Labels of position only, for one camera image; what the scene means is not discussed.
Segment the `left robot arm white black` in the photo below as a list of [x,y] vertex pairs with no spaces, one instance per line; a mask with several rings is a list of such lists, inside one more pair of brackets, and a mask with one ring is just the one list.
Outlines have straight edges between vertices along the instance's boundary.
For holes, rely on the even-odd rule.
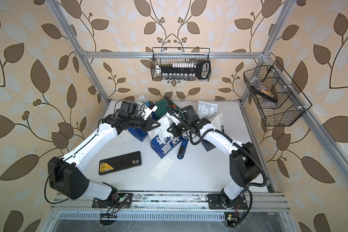
[[80,197],[107,200],[113,195],[114,188],[87,179],[83,171],[98,152],[123,130],[140,128],[148,132],[158,128],[160,124],[150,116],[157,109],[151,101],[142,105],[123,101],[121,107],[102,119],[95,132],[79,146],[61,158],[53,157],[48,162],[48,178],[45,185],[72,200]]

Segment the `blue stapler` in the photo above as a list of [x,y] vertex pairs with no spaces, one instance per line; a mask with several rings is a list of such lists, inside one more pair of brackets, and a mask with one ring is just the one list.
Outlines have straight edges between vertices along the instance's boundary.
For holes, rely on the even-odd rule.
[[177,158],[179,160],[183,159],[183,157],[185,155],[185,151],[186,151],[186,148],[187,148],[187,145],[188,145],[188,141],[189,141],[189,138],[187,136],[183,137],[182,143],[180,145],[180,148],[179,148],[179,151],[178,151],[178,154],[177,154]]

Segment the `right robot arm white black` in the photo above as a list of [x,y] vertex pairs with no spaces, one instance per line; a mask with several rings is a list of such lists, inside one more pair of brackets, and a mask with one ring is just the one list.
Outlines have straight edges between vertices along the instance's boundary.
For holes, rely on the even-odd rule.
[[181,109],[173,104],[166,104],[165,107],[167,116],[173,121],[168,132],[176,137],[185,133],[194,146],[206,140],[229,158],[231,180],[220,192],[224,208],[235,208],[237,200],[250,187],[263,188],[267,185],[267,175],[252,143],[232,139],[208,119],[199,118],[191,105]]

